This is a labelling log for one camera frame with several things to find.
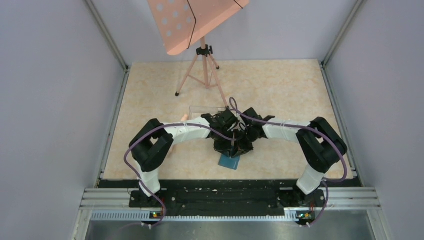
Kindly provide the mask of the clear plastic box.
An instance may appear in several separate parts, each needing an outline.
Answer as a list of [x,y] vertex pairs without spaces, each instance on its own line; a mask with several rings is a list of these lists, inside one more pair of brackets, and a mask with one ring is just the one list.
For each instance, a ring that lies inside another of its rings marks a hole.
[[225,107],[211,107],[211,106],[190,106],[189,107],[189,115],[188,119],[196,119],[204,114],[210,114],[212,116],[224,112],[226,110]]

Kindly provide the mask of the teal card holder wallet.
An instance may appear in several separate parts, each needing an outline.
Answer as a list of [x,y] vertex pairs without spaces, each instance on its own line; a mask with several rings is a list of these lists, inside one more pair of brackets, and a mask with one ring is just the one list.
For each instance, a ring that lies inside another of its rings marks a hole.
[[218,161],[220,167],[224,167],[230,170],[237,170],[240,162],[240,156],[229,157],[226,155],[221,155]]

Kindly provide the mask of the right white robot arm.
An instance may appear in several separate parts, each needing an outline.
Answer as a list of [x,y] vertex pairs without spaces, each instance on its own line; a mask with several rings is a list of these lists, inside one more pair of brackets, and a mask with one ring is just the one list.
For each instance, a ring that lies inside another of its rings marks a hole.
[[347,164],[344,155],[348,152],[348,147],[325,118],[317,117],[309,122],[283,120],[274,116],[262,118],[252,107],[245,112],[236,112],[246,126],[247,135],[253,137],[252,142],[267,138],[300,145],[307,166],[293,192],[293,200],[297,205],[307,206],[313,200],[313,192],[322,181],[327,180],[325,175],[334,164],[342,162],[343,176],[332,182],[340,183],[346,179]]

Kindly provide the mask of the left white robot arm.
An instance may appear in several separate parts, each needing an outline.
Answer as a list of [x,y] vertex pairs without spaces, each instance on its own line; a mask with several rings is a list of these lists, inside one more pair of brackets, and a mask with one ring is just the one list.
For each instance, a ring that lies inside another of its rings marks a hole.
[[173,146],[209,138],[230,143],[235,139],[231,128],[237,123],[238,118],[229,109],[174,123],[161,123],[156,118],[149,120],[131,140],[123,157],[137,176],[141,200],[149,207],[160,202],[159,168]]

